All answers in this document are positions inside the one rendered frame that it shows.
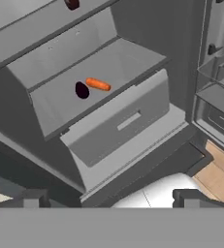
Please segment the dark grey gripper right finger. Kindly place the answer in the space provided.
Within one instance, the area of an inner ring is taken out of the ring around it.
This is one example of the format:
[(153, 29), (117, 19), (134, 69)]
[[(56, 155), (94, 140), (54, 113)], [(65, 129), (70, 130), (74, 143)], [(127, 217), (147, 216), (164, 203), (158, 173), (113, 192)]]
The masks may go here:
[(182, 208), (221, 208), (224, 202), (212, 200), (197, 189), (174, 189), (173, 207)]

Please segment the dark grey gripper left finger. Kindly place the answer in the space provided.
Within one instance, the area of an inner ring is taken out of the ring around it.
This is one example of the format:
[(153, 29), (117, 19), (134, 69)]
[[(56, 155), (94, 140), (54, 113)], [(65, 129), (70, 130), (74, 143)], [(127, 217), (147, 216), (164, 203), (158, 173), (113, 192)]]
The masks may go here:
[(46, 189), (27, 189), (11, 200), (1, 201), (0, 208), (41, 208), (50, 207)]

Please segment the grey fridge door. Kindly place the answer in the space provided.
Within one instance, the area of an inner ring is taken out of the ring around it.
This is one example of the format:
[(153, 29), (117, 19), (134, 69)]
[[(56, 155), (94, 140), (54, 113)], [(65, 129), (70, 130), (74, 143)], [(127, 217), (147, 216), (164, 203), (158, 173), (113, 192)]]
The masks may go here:
[(224, 150), (224, 89), (209, 84), (198, 90), (198, 68), (224, 53), (224, 0), (207, 0), (201, 54), (196, 69), (192, 123)]

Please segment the grey fridge drawer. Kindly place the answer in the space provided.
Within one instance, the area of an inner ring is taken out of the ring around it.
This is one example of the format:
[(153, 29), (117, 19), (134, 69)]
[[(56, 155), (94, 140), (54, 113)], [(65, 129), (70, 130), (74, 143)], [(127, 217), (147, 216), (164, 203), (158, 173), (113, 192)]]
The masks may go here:
[[(168, 74), (162, 69), (87, 115), (61, 140), (88, 167), (93, 167), (164, 116), (169, 109)], [(137, 111), (142, 116), (118, 131), (116, 127)]]

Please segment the clear fridge door bin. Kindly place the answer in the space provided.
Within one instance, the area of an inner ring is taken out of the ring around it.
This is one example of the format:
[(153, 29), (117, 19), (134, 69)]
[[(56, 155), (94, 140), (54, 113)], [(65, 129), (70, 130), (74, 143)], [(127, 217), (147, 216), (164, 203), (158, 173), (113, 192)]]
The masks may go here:
[(198, 68), (198, 90), (204, 89), (209, 84), (224, 89), (224, 53), (214, 56)]

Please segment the grey fridge shelf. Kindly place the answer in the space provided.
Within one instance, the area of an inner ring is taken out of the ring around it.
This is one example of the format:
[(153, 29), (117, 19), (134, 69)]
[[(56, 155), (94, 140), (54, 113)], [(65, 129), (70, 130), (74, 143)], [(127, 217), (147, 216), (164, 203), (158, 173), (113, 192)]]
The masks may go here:
[[(133, 84), (162, 67), (168, 58), (160, 53), (118, 39), (43, 84), (30, 94), (43, 136), (50, 140)], [(112, 89), (91, 88), (86, 99), (76, 94), (76, 84), (97, 78)]]
[(80, 6), (71, 11), (64, 0), (53, 0), (0, 28), (0, 68), (117, 1), (80, 0)]

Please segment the grey fridge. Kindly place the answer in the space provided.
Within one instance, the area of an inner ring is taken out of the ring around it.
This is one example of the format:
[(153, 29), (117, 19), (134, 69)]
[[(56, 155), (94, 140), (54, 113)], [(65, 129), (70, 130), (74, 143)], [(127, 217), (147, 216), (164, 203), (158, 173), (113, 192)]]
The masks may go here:
[[(51, 1), (0, 0), (0, 28)], [(118, 0), (0, 68), (0, 202), (46, 189), (53, 205), (109, 207), (168, 181), (194, 186), (212, 159), (212, 141), (191, 120), (206, 1)], [(80, 120), (46, 140), (30, 94), (118, 39), (168, 58), (143, 81), (167, 71), (170, 109), (88, 167), (61, 140)]]

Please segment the dark purple eggplant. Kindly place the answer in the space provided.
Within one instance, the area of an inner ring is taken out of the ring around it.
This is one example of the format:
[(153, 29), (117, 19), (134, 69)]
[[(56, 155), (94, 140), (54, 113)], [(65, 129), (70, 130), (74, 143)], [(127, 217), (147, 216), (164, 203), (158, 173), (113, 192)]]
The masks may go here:
[(81, 99), (87, 99), (89, 97), (89, 89), (84, 83), (78, 81), (76, 83), (76, 94)]

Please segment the orange carrot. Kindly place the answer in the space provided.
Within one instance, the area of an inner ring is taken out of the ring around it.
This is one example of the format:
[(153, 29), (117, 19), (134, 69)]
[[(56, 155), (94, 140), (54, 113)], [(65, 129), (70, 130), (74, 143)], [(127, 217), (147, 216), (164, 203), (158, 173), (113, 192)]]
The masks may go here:
[(88, 86), (103, 91), (110, 91), (112, 88), (108, 83), (94, 77), (88, 77), (85, 82)]

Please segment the dark red round food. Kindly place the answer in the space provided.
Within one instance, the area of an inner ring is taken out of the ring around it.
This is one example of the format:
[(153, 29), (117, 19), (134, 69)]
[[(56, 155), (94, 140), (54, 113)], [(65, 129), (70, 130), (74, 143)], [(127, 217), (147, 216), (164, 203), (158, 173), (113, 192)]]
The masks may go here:
[(71, 10), (75, 10), (80, 6), (80, 0), (64, 0), (66, 6)]

